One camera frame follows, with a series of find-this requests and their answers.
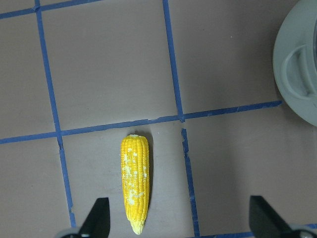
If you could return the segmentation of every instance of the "corn cob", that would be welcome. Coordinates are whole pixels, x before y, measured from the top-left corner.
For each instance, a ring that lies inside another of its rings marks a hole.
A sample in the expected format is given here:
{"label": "corn cob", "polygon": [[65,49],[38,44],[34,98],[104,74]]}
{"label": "corn cob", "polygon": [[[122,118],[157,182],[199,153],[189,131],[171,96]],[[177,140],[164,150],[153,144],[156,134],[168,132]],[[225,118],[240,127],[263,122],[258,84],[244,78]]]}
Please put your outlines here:
{"label": "corn cob", "polygon": [[140,235],[149,205],[149,145],[143,136],[129,135],[121,143],[124,207],[135,234]]}

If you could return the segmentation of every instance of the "painter's tape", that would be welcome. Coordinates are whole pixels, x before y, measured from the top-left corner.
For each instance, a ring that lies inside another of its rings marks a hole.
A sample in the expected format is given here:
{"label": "painter's tape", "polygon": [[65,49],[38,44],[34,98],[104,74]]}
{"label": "painter's tape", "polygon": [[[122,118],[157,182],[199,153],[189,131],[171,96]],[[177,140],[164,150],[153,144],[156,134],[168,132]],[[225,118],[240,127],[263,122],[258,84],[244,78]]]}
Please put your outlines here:
{"label": "painter's tape", "polygon": [[189,190],[189,199],[190,199],[190,204],[192,208],[194,236],[197,238],[197,237],[200,237],[198,215],[197,215],[196,199],[195,199],[195,192],[194,192],[192,166],[190,163],[190,158],[188,156],[189,148],[188,148],[187,131],[184,128],[182,129],[182,136],[183,136],[183,149],[184,149],[185,167],[186,167],[187,183],[188,183],[188,190]]}
{"label": "painter's tape", "polygon": [[78,128],[78,129],[62,130],[61,135],[63,136],[75,135],[75,134],[88,133],[93,131],[103,131],[103,130],[114,129],[114,128],[126,128],[126,127],[139,126],[139,125],[149,125],[149,124],[176,121],[176,120],[179,120],[178,116],[166,116],[166,117],[161,117],[158,119],[151,119],[151,120],[142,119],[142,120],[135,120],[135,121],[126,121],[126,122],[112,123],[112,124],[106,124],[106,125],[96,125],[96,126],[90,126],[90,127],[84,127],[84,128]]}
{"label": "painter's tape", "polygon": [[63,8],[63,7],[68,7],[68,6],[76,6],[76,5],[91,3],[91,2],[95,2],[95,1],[102,1],[102,0],[72,0],[72,1],[64,1],[64,2],[59,2],[59,3],[49,4],[49,5],[43,5],[43,6],[41,6],[41,11],[48,11],[48,10],[53,10],[53,9],[58,9],[58,8]]}
{"label": "painter's tape", "polygon": [[[307,227],[311,229],[317,229],[317,224],[308,224]],[[248,238],[253,237],[252,232],[235,233],[235,234],[223,234],[223,235],[212,235],[212,236],[202,236],[201,238]]]}
{"label": "painter's tape", "polygon": [[164,10],[164,18],[165,18],[165,26],[166,26],[166,34],[167,34],[167,44],[168,44],[168,51],[169,51],[169,60],[170,60],[170,67],[172,70],[172,78],[173,78],[177,113],[178,113],[178,116],[179,116],[179,119],[181,120],[181,122],[184,122],[185,119],[183,117],[183,107],[182,107],[182,101],[181,101],[180,89],[179,89],[179,83],[178,83],[177,66],[176,66],[176,58],[175,58],[175,50],[174,50],[174,41],[173,41],[172,25],[171,25],[170,15],[169,15],[168,0],[163,0],[163,10]]}
{"label": "painter's tape", "polygon": [[311,229],[317,229],[317,224],[308,224],[306,226],[308,226]]}
{"label": "painter's tape", "polygon": [[11,138],[4,138],[4,139],[0,139],[0,144],[7,144],[7,143],[13,143],[13,142],[28,141],[28,140],[39,140],[39,139],[52,138],[52,137],[56,137],[56,132],[47,132],[47,133],[34,134],[34,135],[23,135],[23,136],[11,137]]}
{"label": "painter's tape", "polygon": [[23,9],[23,10],[18,10],[18,11],[11,11],[11,12],[6,12],[6,13],[1,13],[0,14],[0,20],[5,19],[5,18],[11,18],[15,16],[22,16],[22,15],[27,15],[34,13],[33,8],[28,8],[28,9]]}
{"label": "painter's tape", "polygon": [[34,12],[37,12],[41,7],[40,0],[34,0],[34,7],[32,8]]}
{"label": "painter's tape", "polygon": [[60,125],[59,125],[57,106],[56,106],[56,101],[55,101],[55,94],[54,94],[54,89],[53,89],[53,82],[52,82],[48,52],[47,52],[47,47],[46,47],[46,42],[45,42],[45,37],[44,37],[42,12],[37,11],[36,17],[37,17],[37,23],[38,23],[38,29],[39,29],[44,70],[45,70],[46,81],[47,81],[48,90],[49,90],[51,108],[52,108],[52,113],[53,113],[53,120],[54,120],[54,124],[55,124],[56,137],[57,137],[57,142],[59,145],[59,156],[60,156],[62,174],[63,174],[63,179],[64,179],[64,186],[65,186],[65,193],[66,193],[66,199],[67,199],[69,219],[70,219],[71,226],[76,227],[75,216],[71,212],[73,202],[72,202],[72,197],[71,197],[71,192],[70,192],[70,185],[69,185],[68,172],[67,172],[67,166],[66,166],[65,152],[64,152],[64,147],[63,147],[63,140],[62,140],[62,136],[61,136],[61,132],[60,132]]}
{"label": "painter's tape", "polygon": [[193,118],[217,116],[222,114],[239,113],[239,112],[258,110],[258,109],[264,109],[264,108],[273,108],[281,104],[282,104],[282,101],[274,101],[274,102],[251,104],[251,105],[245,105],[245,106],[239,106],[239,107],[233,107],[233,108],[224,108],[224,109],[216,109],[216,110],[197,112],[197,113],[188,113],[184,115],[184,118],[193,119]]}

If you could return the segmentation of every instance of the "white spot on corn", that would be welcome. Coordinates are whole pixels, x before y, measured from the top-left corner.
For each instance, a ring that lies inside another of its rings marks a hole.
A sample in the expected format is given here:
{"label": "white spot on corn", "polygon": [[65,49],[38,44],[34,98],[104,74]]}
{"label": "white spot on corn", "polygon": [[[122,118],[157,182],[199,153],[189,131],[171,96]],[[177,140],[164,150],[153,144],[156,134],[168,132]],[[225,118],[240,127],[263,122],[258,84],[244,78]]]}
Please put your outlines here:
{"label": "white spot on corn", "polygon": [[129,166],[127,166],[127,165],[122,168],[123,171],[126,171],[126,177],[127,177],[127,175],[128,176],[131,175],[130,169],[131,168]]}
{"label": "white spot on corn", "polygon": [[133,190],[129,190],[128,203],[129,203],[130,205],[134,205]]}
{"label": "white spot on corn", "polygon": [[134,195],[134,197],[138,198],[138,197],[141,197],[144,193],[143,192],[140,192],[139,195]]}

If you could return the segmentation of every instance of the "blue tape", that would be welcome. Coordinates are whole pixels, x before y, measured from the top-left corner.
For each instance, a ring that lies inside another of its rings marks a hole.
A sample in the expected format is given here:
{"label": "blue tape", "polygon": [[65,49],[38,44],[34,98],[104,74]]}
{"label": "blue tape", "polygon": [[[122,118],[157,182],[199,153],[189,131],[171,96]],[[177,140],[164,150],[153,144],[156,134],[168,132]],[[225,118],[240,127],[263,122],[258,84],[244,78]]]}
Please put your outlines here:
{"label": "blue tape", "polygon": [[[308,224],[307,227],[311,229],[317,229],[317,224]],[[223,235],[212,235],[212,236],[202,236],[201,238],[247,238],[253,237],[252,232],[235,233],[235,234],[223,234]]]}
{"label": "blue tape", "polygon": [[57,106],[56,106],[54,89],[53,89],[53,82],[52,82],[52,76],[51,76],[48,52],[47,52],[45,36],[44,36],[44,27],[43,27],[43,22],[42,22],[42,12],[41,11],[37,11],[36,12],[36,17],[37,17],[39,36],[40,36],[40,43],[41,43],[41,49],[42,49],[43,64],[44,64],[45,75],[46,75],[46,80],[47,80],[47,85],[48,85],[48,90],[49,90],[49,96],[50,96],[53,120],[54,120],[54,124],[55,124],[56,137],[57,137],[57,142],[58,142],[58,145],[59,145],[59,156],[60,156],[62,174],[63,174],[63,179],[64,179],[64,186],[65,186],[65,193],[66,193],[66,199],[67,199],[67,206],[68,206],[70,224],[71,224],[72,227],[76,227],[75,216],[71,212],[71,209],[72,209],[72,206],[73,206],[73,202],[72,202],[70,185],[69,185],[69,179],[68,179],[65,152],[64,152],[64,148],[63,148],[63,140],[62,140],[61,131],[60,131],[60,125],[59,125]]}
{"label": "blue tape", "polygon": [[34,11],[33,8],[28,8],[28,9],[23,9],[23,10],[18,10],[18,11],[11,11],[11,12],[6,12],[6,13],[1,13],[0,14],[0,19],[27,15],[27,14],[31,14],[31,13],[34,13],[34,12],[35,11]]}
{"label": "blue tape", "polygon": [[175,58],[172,25],[171,25],[170,15],[169,15],[168,0],[163,0],[163,10],[164,10],[167,43],[168,43],[168,51],[169,51],[169,60],[170,60],[170,67],[172,70],[172,78],[173,78],[173,85],[174,85],[174,94],[175,94],[175,100],[176,100],[177,114],[178,114],[181,122],[184,122],[185,119],[183,117],[183,107],[182,107],[182,101],[181,101],[180,89],[179,89],[179,83],[178,83],[177,65],[176,65],[176,58]]}
{"label": "blue tape", "polygon": [[185,167],[186,167],[186,174],[187,174],[189,198],[190,198],[190,204],[191,204],[191,208],[192,208],[194,236],[197,238],[197,237],[200,237],[198,215],[197,215],[196,199],[195,199],[195,192],[194,192],[192,166],[190,163],[190,158],[188,156],[189,148],[188,148],[187,131],[184,128],[182,129],[182,136],[184,139],[183,140],[183,149],[184,149],[184,158],[185,158]]}
{"label": "blue tape", "polygon": [[166,117],[161,117],[158,119],[151,119],[151,120],[143,119],[143,120],[135,120],[135,121],[126,121],[126,122],[119,122],[119,123],[113,123],[113,124],[63,130],[61,131],[61,135],[63,136],[75,135],[75,134],[88,133],[93,131],[102,131],[102,130],[108,130],[108,129],[114,129],[114,128],[126,128],[126,127],[138,126],[138,125],[149,125],[149,124],[176,121],[176,120],[179,120],[178,116],[166,116]]}
{"label": "blue tape", "polygon": [[60,2],[60,3],[43,5],[43,6],[41,6],[41,11],[48,11],[48,10],[53,10],[53,9],[58,9],[58,8],[63,8],[63,7],[68,7],[68,6],[76,6],[76,5],[91,3],[91,2],[95,2],[95,1],[102,1],[102,0],[72,0],[72,1],[64,1],[64,2]]}
{"label": "blue tape", "polygon": [[217,116],[221,114],[239,113],[239,112],[258,110],[258,109],[264,109],[264,108],[273,108],[281,104],[282,104],[282,101],[274,101],[274,102],[258,103],[258,104],[245,105],[245,106],[239,106],[239,107],[233,107],[233,108],[224,108],[224,109],[216,109],[216,110],[197,112],[197,113],[188,113],[184,115],[184,118],[192,119],[192,118]]}
{"label": "blue tape", "polygon": [[39,140],[39,139],[52,138],[52,137],[56,137],[56,132],[47,132],[47,133],[34,134],[34,135],[23,135],[23,136],[11,137],[11,138],[4,138],[4,139],[0,139],[0,144],[7,144],[7,143],[13,143],[13,142],[28,141],[28,140]]}
{"label": "blue tape", "polygon": [[34,7],[33,7],[33,9],[34,9],[35,11],[37,11],[37,9],[39,9],[40,6],[41,6],[40,0],[34,0]]}
{"label": "blue tape", "polygon": [[311,228],[311,229],[317,229],[317,224],[308,224],[306,226]]}

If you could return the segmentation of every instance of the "blue tape line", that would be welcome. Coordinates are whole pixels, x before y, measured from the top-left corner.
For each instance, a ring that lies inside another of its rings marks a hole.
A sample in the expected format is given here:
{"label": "blue tape line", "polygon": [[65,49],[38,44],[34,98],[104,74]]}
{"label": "blue tape line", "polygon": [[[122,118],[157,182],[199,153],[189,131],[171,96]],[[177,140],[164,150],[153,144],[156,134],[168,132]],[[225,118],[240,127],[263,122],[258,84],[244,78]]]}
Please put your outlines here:
{"label": "blue tape line", "polygon": [[63,140],[62,140],[61,131],[60,131],[60,125],[59,125],[57,106],[56,106],[54,89],[53,89],[53,82],[52,82],[48,52],[47,52],[47,47],[46,47],[46,42],[45,42],[44,27],[43,27],[43,22],[42,22],[42,12],[40,10],[36,12],[36,17],[37,17],[37,23],[38,23],[38,29],[39,29],[40,43],[41,43],[42,56],[43,56],[43,64],[44,64],[46,80],[47,80],[47,85],[48,85],[48,90],[49,90],[53,120],[54,120],[54,124],[55,124],[57,142],[59,145],[59,155],[60,155],[60,162],[61,162],[62,174],[63,174],[63,179],[64,179],[64,186],[65,186],[65,192],[66,192],[66,199],[67,199],[70,224],[72,227],[76,227],[75,216],[71,212],[73,202],[72,202],[72,198],[71,198],[71,191],[70,191],[70,185],[69,185],[69,179],[68,179],[65,152],[64,152],[64,148],[63,148]]}
{"label": "blue tape line", "polygon": [[43,5],[43,6],[41,6],[41,11],[48,11],[48,10],[53,10],[53,9],[58,9],[58,8],[63,8],[63,7],[68,7],[68,6],[76,6],[76,5],[91,3],[91,2],[95,2],[95,1],[102,1],[102,0],[72,0],[72,1],[64,1],[64,2],[60,2],[60,3]]}
{"label": "blue tape line", "polygon": [[[264,108],[271,108],[277,107],[281,105],[282,101],[275,101],[275,102],[268,102],[268,103],[260,103],[260,104],[253,104],[248,106],[240,106],[228,109],[219,109],[219,110],[210,110],[205,112],[197,112],[197,113],[189,113],[185,114],[184,117],[186,119],[193,119],[193,118],[201,118],[201,117],[210,117],[216,116],[220,114],[227,114],[227,113],[236,113],[236,112],[243,112],[249,110],[257,110],[257,109],[264,109]],[[113,124],[106,124],[106,125],[97,125],[91,127],[84,127],[78,129],[70,129],[70,130],[62,130],[60,134],[62,136],[65,135],[74,135],[74,134],[81,134],[81,133],[88,133],[93,131],[102,131],[107,129],[113,128],[125,128],[125,127],[132,127],[138,125],[148,125],[148,124],[155,124],[155,123],[162,123],[162,122],[169,122],[169,121],[176,121],[179,120],[178,116],[165,116],[158,119],[142,119],[136,121],[126,121],[126,122],[119,122]],[[36,139],[43,139],[49,137],[57,136],[55,132],[48,132],[42,134],[35,134],[35,135],[25,135],[25,136],[18,136],[18,137],[11,137],[11,138],[4,138],[0,139],[0,144],[6,144],[11,142],[19,142],[19,141],[26,141],[26,140],[36,140]]]}
{"label": "blue tape line", "polygon": [[317,229],[317,224],[308,224],[306,226],[311,228],[311,229]]}
{"label": "blue tape line", "polygon": [[4,138],[0,139],[0,144],[7,144],[13,142],[21,142],[21,141],[28,141],[28,140],[38,140],[38,139],[45,139],[45,138],[52,138],[56,137],[56,132],[47,132],[41,134],[34,134],[34,135],[23,135],[11,138]]}
{"label": "blue tape line", "polygon": [[174,94],[175,94],[175,100],[176,100],[177,114],[178,114],[181,122],[184,122],[185,119],[183,117],[183,107],[182,107],[182,101],[181,101],[180,89],[179,89],[179,83],[178,83],[177,65],[176,65],[176,58],[175,58],[172,25],[171,25],[170,15],[169,15],[168,0],[163,0],[163,10],[164,10],[167,43],[168,43],[168,51],[169,51],[169,60],[170,60],[170,67],[172,70],[172,78],[173,78],[173,85],[174,85]]}
{"label": "blue tape line", "polygon": [[281,104],[282,104],[282,101],[274,101],[274,102],[258,103],[258,104],[245,105],[245,106],[239,106],[239,107],[233,107],[233,108],[224,108],[224,109],[216,109],[216,110],[197,112],[197,113],[188,113],[184,115],[184,118],[192,119],[192,118],[217,116],[221,114],[239,113],[239,112],[258,110],[258,109],[264,109],[264,108],[273,108]]}
{"label": "blue tape line", "polygon": [[78,129],[70,129],[70,130],[63,130],[61,131],[61,135],[75,135],[75,134],[81,134],[81,133],[88,133],[93,131],[102,131],[102,130],[108,130],[113,128],[126,128],[126,127],[132,127],[132,126],[138,126],[138,125],[149,125],[149,124],[155,124],[155,123],[162,123],[162,122],[168,122],[168,121],[176,121],[179,120],[178,116],[166,116],[161,117],[158,119],[143,119],[143,120],[135,120],[135,121],[126,121],[126,122],[119,122],[119,123],[113,123],[113,124],[106,124],[106,125],[97,125],[97,126],[90,126],[90,127],[84,127],[84,128],[78,128]]}
{"label": "blue tape line", "polygon": [[184,128],[182,129],[182,136],[184,139],[183,149],[184,149],[184,158],[185,158],[185,167],[186,167],[186,174],[187,174],[189,198],[190,198],[190,204],[191,204],[191,208],[192,208],[194,236],[197,238],[197,237],[200,237],[199,225],[198,225],[198,215],[197,215],[196,199],[195,199],[195,192],[194,192],[192,166],[190,163],[190,158],[188,156],[189,148],[188,148],[187,131]]}
{"label": "blue tape line", "polygon": [[23,10],[18,10],[18,11],[11,11],[11,12],[6,12],[6,13],[1,13],[0,14],[0,19],[27,15],[27,14],[31,14],[31,13],[34,13],[34,12],[35,11],[34,11],[33,8],[28,8],[28,9],[23,9]]}
{"label": "blue tape line", "polygon": [[38,9],[41,6],[40,0],[34,0],[34,7],[33,9]]}
{"label": "blue tape line", "polygon": [[[317,224],[308,224],[307,227],[311,229],[317,229]],[[247,238],[253,237],[252,232],[235,233],[235,234],[222,234],[222,235],[212,235],[212,236],[202,236],[201,238]]]}

